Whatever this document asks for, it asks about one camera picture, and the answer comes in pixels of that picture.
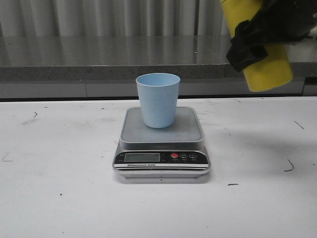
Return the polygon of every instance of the white table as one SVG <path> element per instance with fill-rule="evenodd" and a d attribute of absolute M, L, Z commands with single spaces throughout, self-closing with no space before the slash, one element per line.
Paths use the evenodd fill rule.
<path fill-rule="evenodd" d="M 317 98 L 179 100 L 212 168 L 174 182 L 112 170 L 137 105 L 0 103 L 0 237 L 317 237 Z"/>

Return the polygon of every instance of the lcd display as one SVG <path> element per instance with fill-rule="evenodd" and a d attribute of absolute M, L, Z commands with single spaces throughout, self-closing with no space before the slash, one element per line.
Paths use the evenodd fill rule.
<path fill-rule="evenodd" d="M 157 154 L 125 154 L 125 162 L 159 162 L 159 153 Z"/>

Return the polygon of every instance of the light blue cup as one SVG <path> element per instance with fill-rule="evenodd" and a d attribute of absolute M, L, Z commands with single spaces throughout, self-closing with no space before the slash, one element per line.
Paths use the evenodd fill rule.
<path fill-rule="evenodd" d="M 180 78 L 169 73 L 149 73 L 136 79 L 144 123 L 153 128 L 173 124 Z"/>

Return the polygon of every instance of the scale weighing platform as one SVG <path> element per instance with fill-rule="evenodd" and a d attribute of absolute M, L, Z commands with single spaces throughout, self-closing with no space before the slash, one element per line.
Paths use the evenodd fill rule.
<path fill-rule="evenodd" d="M 113 169 L 127 178 L 196 178 L 211 164 L 196 112 L 177 107 L 173 125 L 151 128 L 141 108 L 127 110 Z"/>

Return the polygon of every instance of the yellow object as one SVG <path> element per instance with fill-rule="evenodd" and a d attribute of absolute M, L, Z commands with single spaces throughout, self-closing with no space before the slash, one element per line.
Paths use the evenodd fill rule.
<path fill-rule="evenodd" d="M 231 37 L 236 26 L 251 20 L 259 11 L 263 0 L 221 0 Z M 253 92 L 265 91 L 282 86 L 293 78 L 292 69 L 283 45 L 264 45 L 268 56 L 243 70 L 249 89 Z"/>

